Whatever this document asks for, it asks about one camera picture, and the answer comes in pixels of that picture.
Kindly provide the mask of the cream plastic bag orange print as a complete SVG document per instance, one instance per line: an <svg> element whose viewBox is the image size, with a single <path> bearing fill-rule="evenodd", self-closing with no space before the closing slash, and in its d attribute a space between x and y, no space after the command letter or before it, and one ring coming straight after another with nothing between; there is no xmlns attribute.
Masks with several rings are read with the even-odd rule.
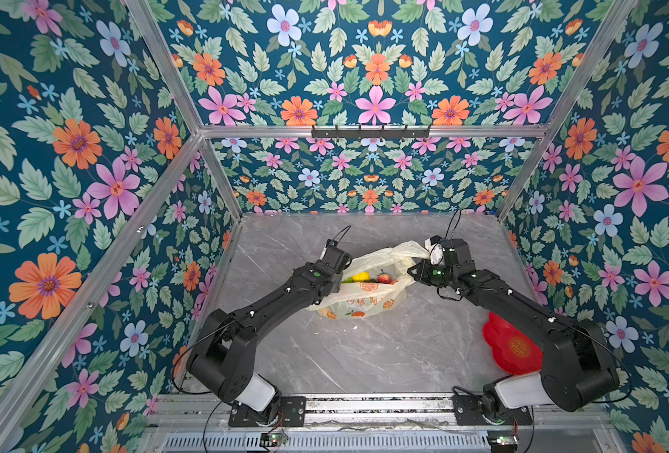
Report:
<svg viewBox="0 0 669 453"><path fill-rule="evenodd" d="M407 270L428 254L422 245L409 241L355 258L344 271L342 280L368 272L371 281L342 282L338 292L326 296L321 303L307 310L331 320L367 318L392 311L404 302L406 289L415 282ZM377 277L381 273L391 275L393 283L378 283Z"/></svg>

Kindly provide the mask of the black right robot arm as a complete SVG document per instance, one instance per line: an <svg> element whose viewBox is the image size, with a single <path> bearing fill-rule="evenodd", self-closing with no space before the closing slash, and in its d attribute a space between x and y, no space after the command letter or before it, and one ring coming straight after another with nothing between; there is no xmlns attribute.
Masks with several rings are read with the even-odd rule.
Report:
<svg viewBox="0 0 669 453"><path fill-rule="evenodd" d="M407 273L436 290L450 288L455 300L467 300L504 319L542 353L540 369L494 381L483 389L480 407L490 420L509 411L554 405L577 411L621 387L618 361L602 330L590 320L553 313L488 269L476 267L462 239L439 243L442 258L426 257Z"/></svg>

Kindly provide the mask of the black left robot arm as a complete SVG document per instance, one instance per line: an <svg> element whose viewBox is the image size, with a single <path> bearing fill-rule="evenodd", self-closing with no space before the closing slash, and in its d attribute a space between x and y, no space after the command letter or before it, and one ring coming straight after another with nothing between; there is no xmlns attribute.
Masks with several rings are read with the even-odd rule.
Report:
<svg viewBox="0 0 669 453"><path fill-rule="evenodd" d="M282 394L254 371L259 343L292 315L337 292L352 261L336 240L329 240L319 260L296 268L257 302L231 313L212 311L189 349L185 369L221 402L246 406L270 424Z"/></svg>

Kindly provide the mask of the yellow lemon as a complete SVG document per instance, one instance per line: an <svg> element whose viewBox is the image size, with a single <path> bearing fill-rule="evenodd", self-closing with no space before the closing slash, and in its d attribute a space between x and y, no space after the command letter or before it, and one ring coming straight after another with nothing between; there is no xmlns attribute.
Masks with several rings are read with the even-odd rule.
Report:
<svg viewBox="0 0 669 453"><path fill-rule="evenodd" d="M368 272L361 272L353 276L353 282L370 282L371 277Z"/></svg>

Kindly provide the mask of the red apple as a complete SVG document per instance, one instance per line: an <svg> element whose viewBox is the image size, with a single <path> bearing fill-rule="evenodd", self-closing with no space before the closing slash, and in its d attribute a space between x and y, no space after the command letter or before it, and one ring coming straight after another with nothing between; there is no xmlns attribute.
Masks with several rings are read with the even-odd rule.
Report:
<svg viewBox="0 0 669 453"><path fill-rule="evenodd" d="M380 283L380 284L386 284L386 285L389 285L389 284L392 284L392 283L393 283L393 277L391 277L391 275L389 275L389 274L387 274L387 273L381 273L381 274L377 277L377 282Z"/></svg>

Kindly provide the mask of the red flower-shaped plate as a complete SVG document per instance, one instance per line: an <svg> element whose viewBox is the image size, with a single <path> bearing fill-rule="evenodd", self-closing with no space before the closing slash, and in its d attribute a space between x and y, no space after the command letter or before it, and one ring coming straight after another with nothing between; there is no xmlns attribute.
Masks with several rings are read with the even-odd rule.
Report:
<svg viewBox="0 0 669 453"><path fill-rule="evenodd" d="M540 348L495 313L489 313L482 335L494 362L509 375L521 376L541 370Z"/></svg>

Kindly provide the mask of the small circuit board right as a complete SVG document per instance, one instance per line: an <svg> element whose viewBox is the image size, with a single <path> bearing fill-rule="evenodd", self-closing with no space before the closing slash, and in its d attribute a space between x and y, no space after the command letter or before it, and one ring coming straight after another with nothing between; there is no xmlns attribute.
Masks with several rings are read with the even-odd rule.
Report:
<svg viewBox="0 0 669 453"><path fill-rule="evenodd" d="M487 436L491 453L517 453L519 437L513 434L490 433Z"/></svg>

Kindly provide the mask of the small circuit board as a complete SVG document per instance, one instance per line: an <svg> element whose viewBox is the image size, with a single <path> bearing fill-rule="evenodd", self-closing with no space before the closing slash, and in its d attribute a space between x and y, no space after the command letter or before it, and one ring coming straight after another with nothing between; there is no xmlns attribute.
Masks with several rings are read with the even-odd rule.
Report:
<svg viewBox="0 0 669 453"><path fill-rule="evenodd" d="M513 434L490 433L487 436L491 453L517 453L519 437Z"/></svg>
<svg viewBox="0 0 669 453"><path fill-rule="evenodd" d="M259 445L263 448L280 448L285 447L287 443L288 437L283 433L263 433Z"/></svg>

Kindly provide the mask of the small circuit board left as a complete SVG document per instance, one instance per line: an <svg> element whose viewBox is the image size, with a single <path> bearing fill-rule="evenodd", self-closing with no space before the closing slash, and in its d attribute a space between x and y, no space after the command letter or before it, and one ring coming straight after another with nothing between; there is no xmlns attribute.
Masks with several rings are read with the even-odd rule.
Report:
<svg viewBox="0 0 669 453"><path fill-rule="evenodd" d="M263 448L280 448L285 447L287 443L288 437L283 433L263 433L259 445Z"/></svg>

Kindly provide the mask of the black hook rail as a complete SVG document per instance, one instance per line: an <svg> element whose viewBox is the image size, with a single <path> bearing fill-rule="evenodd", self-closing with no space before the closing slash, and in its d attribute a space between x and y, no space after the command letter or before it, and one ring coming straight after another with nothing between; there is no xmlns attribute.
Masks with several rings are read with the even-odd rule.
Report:
<svg viewBox="0 0 669 453"><path fill-rule="evenodd" d="M313 139L384 139L398 141L402 139L428 138L430 126L313 126L310 135Z"/></svg>

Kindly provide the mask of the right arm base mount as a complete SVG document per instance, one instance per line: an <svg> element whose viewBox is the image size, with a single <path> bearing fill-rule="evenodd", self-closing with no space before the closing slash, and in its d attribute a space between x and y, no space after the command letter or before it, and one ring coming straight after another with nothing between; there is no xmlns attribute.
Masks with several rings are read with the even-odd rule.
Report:
<svg viewBox="0 0 669 453"><path fill-rule="evenodd" d="M508 409L497 398L493 390L476 394L465 388L453 387L453 413L459 426L532 426L534 423L530 407Z"/></svg>

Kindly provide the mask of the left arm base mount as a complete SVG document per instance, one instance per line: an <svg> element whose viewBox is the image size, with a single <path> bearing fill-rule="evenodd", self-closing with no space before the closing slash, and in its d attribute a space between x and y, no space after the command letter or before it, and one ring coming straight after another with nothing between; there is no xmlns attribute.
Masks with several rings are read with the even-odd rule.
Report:
<svg viewBox="0 0 669 453"><path fill-rule="evenodd" d="M236 403L230 411L230 428L300 428L304 425L307 399L304 396L276 396L264 409L255 411Z"/></svg>

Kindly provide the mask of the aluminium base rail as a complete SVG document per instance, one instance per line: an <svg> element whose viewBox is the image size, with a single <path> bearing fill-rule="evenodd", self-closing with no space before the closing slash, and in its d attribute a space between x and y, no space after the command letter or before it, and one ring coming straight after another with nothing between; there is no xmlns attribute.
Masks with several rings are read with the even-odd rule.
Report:
<svg viewBox="0 0 669 453"><path fill-rule="evenodd" d="M300 428L230 428L231 407L211 396L163 396L140 452L490 452L490 433L519 437L518 452L625 452L606 409L530 407L532 426L459 426L452 393L308 394ZM260 447L283 433L280 448Z"/></svg>

